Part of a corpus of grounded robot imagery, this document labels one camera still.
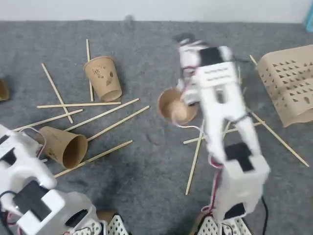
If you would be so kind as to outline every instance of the cup rim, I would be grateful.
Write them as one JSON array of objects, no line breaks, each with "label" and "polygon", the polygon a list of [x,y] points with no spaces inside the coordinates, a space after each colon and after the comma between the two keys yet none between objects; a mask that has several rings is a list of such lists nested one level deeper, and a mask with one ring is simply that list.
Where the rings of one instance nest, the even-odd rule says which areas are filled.
[{"label": "cup rim", "polygon": [[85,71],[86,66],[87,66],[88,64],[90,64],[92,61],[95,61],[95,60],[100,59],[100,58],[108,58],[108,59],[111,59],[111,60],[114,62],[113,58],[110,57],[110,56],[98,56],[98,57],[95,57],[95,58],[89,60],[87,63],[85,63],[85,65],[84,65],[84,67],[83,67],[83,70]]}]

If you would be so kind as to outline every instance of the paper cup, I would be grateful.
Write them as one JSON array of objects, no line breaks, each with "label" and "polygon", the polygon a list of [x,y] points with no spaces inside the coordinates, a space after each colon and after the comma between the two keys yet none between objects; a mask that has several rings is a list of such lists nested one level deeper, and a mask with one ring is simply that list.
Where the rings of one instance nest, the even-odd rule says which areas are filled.
[{"label": "paper cup", "polygon": [[185,124],[191,121],[198,112],[197,105],[186,105],[180,100],[180,92],[175,88],[167,89],[157,101],[159,113],[168,121]]},{"label": "paper cup", "polygon": [[64,168],[75,168],[87,152],[88,141],[83,135],[73,134],[52,127],[43,127],[39,131],[46,140],[45,154],[60,163]]},{"label": "paper cup", "polygon": [[84,72],[101,101],[110,102],[121,97],[122,89],[112,58],[94,58],[84,65]]},{"label": "paper cup", "polygon": [[10,91],[3,79],[0,79],[0,101],[8,100]]}]

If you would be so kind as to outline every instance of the black cable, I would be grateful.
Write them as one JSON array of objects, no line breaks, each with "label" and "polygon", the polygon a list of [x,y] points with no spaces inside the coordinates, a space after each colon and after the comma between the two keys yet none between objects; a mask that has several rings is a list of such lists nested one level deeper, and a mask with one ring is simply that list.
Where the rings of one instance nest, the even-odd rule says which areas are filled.
[{"label": "black cable", "polygon": [[264,196],[261,197],[261,200],[262,200],[262,203],[263,203],[263,206],[264,206],[264,209],[265,209],[265,220],[264,220],[264,226],[263,226],[262,235],[265,235],[266,228],[268,226],[268,206],[266,205]]},{"label": "black cable", "polygon": [[[4,191],[3,193],[0,194],[0,199],[1,199],[3,196],[5,196],[6,194],[13,194],[13,195],[16,195],[15,192],[8,190],[8,191]],[[6,224],[5,213],[2,212],[2,203],[1,203],[1,201],[0,201],[0,213],[1,213],[1,215],[0,215],[1,224],[4,226],[6,232],[7,232],[9,235],[14,235],[13,232],[9,229],[9,226]]]}]

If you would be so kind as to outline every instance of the white robot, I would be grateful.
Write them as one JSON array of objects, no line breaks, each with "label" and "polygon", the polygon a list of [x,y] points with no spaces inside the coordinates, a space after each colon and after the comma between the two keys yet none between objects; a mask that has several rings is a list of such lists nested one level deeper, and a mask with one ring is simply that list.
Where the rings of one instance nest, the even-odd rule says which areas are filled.
[{"label": "white robot", "polygon": [[[108,225],[98,219],[85,195],[54,189],[56,179],[37,157],[41,149],[25,132],[0,125],[1,211],[20,217],[19,230],[27,235],[107,235],[110,231],[128,235],[119,215]],[[0,216],[8,234],[13,234],[3,213]]]},{"label": "white robot", "polygon": [[[211,204],[202,211],[213,214],[217,224],[242,218],[254,211],[262,197],[270,168],[246,111],[232,52],[226,46],[208,47],[192,35],[176,40],[182,74],[177,85],[180,99],[187,105],[200,103],[209,162],[219,169]],[[225,148],[226,119],[236,125],[243,142]]]}]

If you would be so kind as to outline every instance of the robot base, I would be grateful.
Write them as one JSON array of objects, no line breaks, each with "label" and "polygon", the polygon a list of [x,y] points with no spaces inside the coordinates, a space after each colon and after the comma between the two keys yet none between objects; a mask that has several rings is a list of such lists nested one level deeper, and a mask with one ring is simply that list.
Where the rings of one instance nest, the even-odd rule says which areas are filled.
[{"label": "robot base", "polygon": [[[219,235],[218,225],[212,216],[201,216],[200,224],[189,235]],[[253,235],[241,218],[229,220],[223,224],[223,235]]]}]

